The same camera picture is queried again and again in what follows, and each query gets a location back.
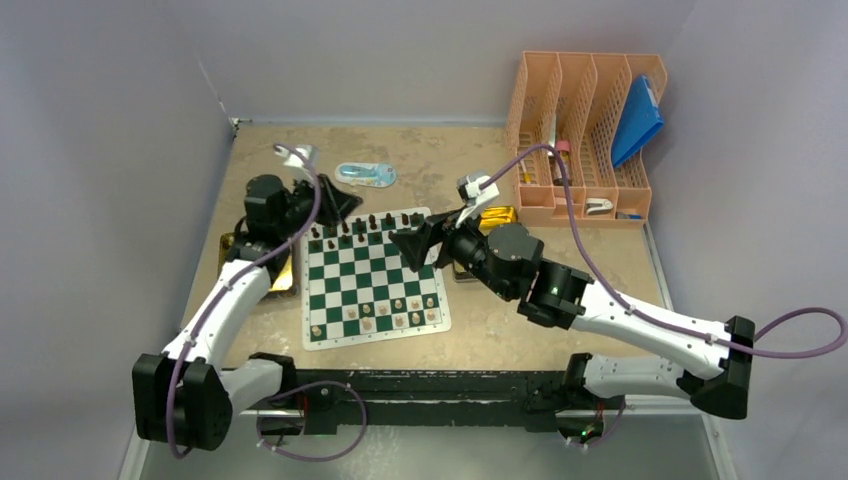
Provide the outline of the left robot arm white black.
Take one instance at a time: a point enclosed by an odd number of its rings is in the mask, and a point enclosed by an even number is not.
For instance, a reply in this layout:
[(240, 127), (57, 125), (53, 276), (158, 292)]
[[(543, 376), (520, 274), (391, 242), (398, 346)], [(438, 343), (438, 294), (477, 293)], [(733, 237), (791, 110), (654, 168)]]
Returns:
[(213, 290), (183, 330), (159, 354), (143, 354), (132, 368), (138, 435), (165, 443), (177, 459), (216, 450), (235, 415), (264, 400), (284, 409), (297, 399), (294, 361), (257, 353), (241, 367), (221, 363), (244, 322), (268, 294), (290, 250), (313, 223), (337, 226), (363, 200), (319, 174), (287, 188), (264, 174), (246, 185), (245, 215)]

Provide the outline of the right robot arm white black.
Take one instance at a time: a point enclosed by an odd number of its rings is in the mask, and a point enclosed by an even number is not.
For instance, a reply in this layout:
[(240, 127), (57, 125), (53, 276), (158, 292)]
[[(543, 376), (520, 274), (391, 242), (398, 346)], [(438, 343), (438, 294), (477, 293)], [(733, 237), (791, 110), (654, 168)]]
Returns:
[[(602, 335), (647, 351), (634, 358), (572, 355), (561, 381), (569, 404), (654, 395), (687, 400), (724, 419), (747, 417), (752, 357), (727, 344), (752, 346), (752, 321), (697, 319), (608, 290), (590, 274), (545, 258), (543, 241), (518, 223), (483, 234), (476, 221), (458, 217), (458, 212), (431, 215), (388, 238), (414, 272), (428, 264), (458, 263), (539, 326)], [(439, 255), (429, 263), (432, 248)]]

